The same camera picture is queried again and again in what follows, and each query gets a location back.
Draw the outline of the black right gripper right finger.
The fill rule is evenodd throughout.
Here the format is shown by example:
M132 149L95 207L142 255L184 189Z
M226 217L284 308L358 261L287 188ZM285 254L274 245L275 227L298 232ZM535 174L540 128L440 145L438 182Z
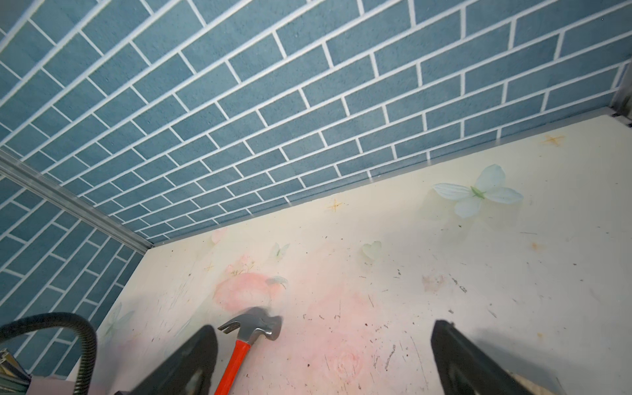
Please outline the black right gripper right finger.
M431 348L445 394L529 393L448 321L434 323Z

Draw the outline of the red-handled claw hammer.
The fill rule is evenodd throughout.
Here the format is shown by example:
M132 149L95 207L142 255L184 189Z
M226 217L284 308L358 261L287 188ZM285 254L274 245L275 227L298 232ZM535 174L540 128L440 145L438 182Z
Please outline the red-handled claw hammer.
M283 318L281 316L271 316L263 307L253 307L245 310L218 328L219 331L225 334L235 330L238 333L235 348L217 386L215 395L227 395L230 393L240 367L253 344L261 336L271 341L277 340L281 332L282 323Z

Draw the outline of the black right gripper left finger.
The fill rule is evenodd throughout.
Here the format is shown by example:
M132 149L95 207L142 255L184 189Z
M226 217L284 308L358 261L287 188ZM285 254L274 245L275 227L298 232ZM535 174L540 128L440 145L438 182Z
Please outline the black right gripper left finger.
M133 390L117 394L209 394L217 355L215 329L205 325Z

